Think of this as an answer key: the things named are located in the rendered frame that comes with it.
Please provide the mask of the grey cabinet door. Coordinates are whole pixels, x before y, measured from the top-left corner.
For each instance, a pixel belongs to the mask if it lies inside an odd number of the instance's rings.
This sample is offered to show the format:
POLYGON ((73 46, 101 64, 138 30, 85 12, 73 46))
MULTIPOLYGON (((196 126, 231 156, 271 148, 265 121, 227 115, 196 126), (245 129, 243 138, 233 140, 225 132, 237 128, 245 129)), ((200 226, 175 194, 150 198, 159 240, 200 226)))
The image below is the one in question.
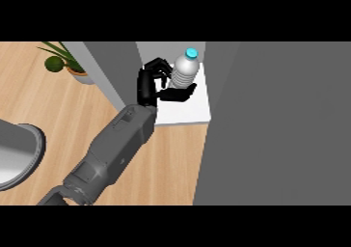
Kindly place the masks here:
POLYGON ((194 202, 351 205, 351 42, 242 44, 194 202))

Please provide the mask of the grey round sink basin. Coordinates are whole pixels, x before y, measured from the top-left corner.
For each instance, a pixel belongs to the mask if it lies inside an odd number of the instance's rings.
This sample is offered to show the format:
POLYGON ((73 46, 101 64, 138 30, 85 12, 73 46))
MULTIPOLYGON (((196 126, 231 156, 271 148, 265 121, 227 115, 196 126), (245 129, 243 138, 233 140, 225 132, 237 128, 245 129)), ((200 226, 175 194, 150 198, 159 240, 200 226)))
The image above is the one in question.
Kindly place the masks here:
POLYGON ((33 174, 47 151, 47 136, 30 123, 0 119, 0 191, 19 186, 33 174))

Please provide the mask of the clear water bottle blue cap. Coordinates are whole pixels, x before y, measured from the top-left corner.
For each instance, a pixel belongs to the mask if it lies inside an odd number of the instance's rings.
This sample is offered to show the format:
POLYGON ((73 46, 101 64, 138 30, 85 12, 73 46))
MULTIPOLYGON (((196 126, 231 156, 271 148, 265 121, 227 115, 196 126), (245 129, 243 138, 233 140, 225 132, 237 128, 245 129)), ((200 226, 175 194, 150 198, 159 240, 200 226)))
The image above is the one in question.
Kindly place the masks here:
POLYGON ((199 50, 193 47, 189 47, 184 50, 184 53, 175 59, 169 87, 175 89, 186 89, 194 82, 199 69, 199 50))

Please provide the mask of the green potted plant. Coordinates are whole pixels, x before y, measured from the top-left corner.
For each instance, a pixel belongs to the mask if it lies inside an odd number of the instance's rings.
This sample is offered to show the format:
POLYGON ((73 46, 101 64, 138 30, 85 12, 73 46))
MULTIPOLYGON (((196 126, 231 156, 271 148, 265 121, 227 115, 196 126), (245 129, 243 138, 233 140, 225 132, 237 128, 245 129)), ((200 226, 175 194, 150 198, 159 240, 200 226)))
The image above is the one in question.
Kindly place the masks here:
POLYGON ((45 60, 47 70, 53 73, 58 73, 67 69, 69 73, 82 84, 94 85, 95 81, 81 66, 63 42, 56 45, 50 41, 44 41, 44 44, 47 45, 47 48, 41 47, 41 50, 48 51, 53 54, 45 60))

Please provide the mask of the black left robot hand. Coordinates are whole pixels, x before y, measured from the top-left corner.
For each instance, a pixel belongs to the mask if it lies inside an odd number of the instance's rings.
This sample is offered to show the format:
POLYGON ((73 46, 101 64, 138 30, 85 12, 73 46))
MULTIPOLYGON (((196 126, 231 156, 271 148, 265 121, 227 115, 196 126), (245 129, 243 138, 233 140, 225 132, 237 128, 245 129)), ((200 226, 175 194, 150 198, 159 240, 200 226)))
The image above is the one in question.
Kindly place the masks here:
POLYGON ((137 103, 143 106, 158 106, 158 100, 186 102, 196 90, 193 83, 186 89, 168 88, 172 77, 172 66, 166 59, 153 59, 140 69, 137 77, 137 103))

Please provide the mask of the grey cabinet with white shelf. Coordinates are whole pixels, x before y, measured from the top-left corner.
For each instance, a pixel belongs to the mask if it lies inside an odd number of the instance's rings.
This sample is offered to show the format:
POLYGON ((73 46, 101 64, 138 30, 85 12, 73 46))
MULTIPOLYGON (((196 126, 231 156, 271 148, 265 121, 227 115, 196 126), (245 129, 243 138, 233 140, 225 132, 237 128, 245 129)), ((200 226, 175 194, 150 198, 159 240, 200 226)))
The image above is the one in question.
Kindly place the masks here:
MULTIPOLYGON (((203 41, 66 41, 63 44, 118 111, 137 103, 137 75, 143 65, 158 57, 174 64, 189 47, 199 50, 199 61, 203 61, 206 51, 203 41)), ((211 121, 205 66, 200 66, 194 82, 197 88, 186 102, 159 101, 158 125, 211 121)))

